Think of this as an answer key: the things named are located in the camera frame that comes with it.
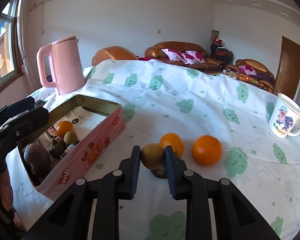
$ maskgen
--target window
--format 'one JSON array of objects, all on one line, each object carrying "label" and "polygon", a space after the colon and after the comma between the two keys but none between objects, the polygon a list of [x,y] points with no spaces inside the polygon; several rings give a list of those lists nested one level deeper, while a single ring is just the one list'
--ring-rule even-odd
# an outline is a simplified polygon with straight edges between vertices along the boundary
[{"label": "window", "polygon": [[0,14],[0,92],[16,79],[20,71],[15,64],[14,30],[18,0],[11,0]]}]

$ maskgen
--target pink electric kettle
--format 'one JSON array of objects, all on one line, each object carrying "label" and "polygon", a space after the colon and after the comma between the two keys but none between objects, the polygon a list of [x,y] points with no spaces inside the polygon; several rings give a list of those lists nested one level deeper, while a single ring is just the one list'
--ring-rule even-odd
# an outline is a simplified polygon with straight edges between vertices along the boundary
[{"label": "pink electric kettle", "polygon": [[[82,74],[78,41],[76,36],[63,38],[41,47],[37,53],[41,85],[55,88],[57,95],[74,92],[86,83]],[[45,55],[49,55],[52,82],[47,81],[43,61]]]}]

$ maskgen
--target leather armchair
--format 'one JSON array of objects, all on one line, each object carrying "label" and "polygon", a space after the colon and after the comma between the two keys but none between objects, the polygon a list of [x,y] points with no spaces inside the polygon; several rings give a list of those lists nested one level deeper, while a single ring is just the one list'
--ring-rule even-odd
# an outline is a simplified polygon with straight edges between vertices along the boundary
[{"label": "leather armchair", "polygon": [[[201,53],[206,63],[189,65],[181,61],[170,61],[168,56],[162,51],[162,49],[174,49],[177,51],[195,50]],[[215,73],[218,71],[221,72],[224,68],[224,63],[222,61],[208,57],[207,51],[205,51],[200,45],[189,43],[189,42],[181,42],[181,41],[160,42],[148,48],[145,51],[145,57],[155,58],[164,63],[168,63],[172,65],[185,66],[185,67],[197,69],[204,73]]]},{"label": "leather armchair", "polygon": [[275,81],[274,81],[274,76],[273,74],[266,68],[266,66],[264,66],[263,64],[261,64],[260,62],[253,60],[253,59],[238,59],[235,62],[235,65],[227,65],[225,67],[225,70],[228,71],[233,71],[237,74],[240,73],[240,69],[239,66],[242,65],[250,65],[254,68],[254,70],[258,73],[263,73],[267,76],[269,76],[269,79],[272,79],[273,82],[270,82],[269,80],[265,80],[265,79],[261,79],[258,82],[258,88],[266,90],[270,93],[274,92],[274,87],[275,87]]},{"label": "leather armchair", "polygon": [[91,65],[96,66],[100,62],[106,60],[139,60],[136,55],[127,49],[120,46],[112,46],[97,51],[95,56],[92,58]]}]

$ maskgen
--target metal screw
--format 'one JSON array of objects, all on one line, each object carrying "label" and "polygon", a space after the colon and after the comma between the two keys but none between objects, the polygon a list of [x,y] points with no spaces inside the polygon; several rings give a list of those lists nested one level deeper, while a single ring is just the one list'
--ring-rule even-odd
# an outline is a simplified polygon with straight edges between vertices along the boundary
[{"label": "metal screw", "polygon": [[121,170],[114,170],[114,171],[112,172],[112,174],[113,174],[114,176],[120,176],[120,175],[122,174],[122,171],[121,171]]},{"label": "metal screw", "polygon": [[86,180],[83,179],[83,178],[77,179],[77,180],[75,181],[75,183],[76,183],[78,186],[82,186],[83,184],[86,183]]},{"label": "metal screw", "polygon": [[221,179],[221,184],[225,185],[225,186],[228,186],[230,184],[230,180],[226,179],[226,178],[223,178],[223,179]]},{"label": "metal screw", "polygon": [[184,172],[184,175],[186,175],[186,176],[192,176],[194,174],[194,172],[193,171],[191,171],[191,170],[185,170],[185,172]]}]

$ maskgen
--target orange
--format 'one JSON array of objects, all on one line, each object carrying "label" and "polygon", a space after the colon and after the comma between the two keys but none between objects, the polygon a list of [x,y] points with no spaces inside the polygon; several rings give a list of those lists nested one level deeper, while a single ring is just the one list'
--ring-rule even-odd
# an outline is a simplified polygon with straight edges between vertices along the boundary
[{"label": "orange", "polygon": [[196,162],[200,165],[213,165],[221,157],[222,145],[217,138],[204,135],[195,141],[192,154]]},{"label": "orange", "polygon": [[73,130],[73,125],[69,121],[61,121],[58,123],[56,133],[60,138],[64,138],[65,134]]},{"label": "orange", "polygon": [[183,153],[183,143],[179,135],[175,133],[167,133],[162,136],[160,140],[160,146],[164,149],[166,146],[172,146],[173,152],[177,157],[180,157]]}]

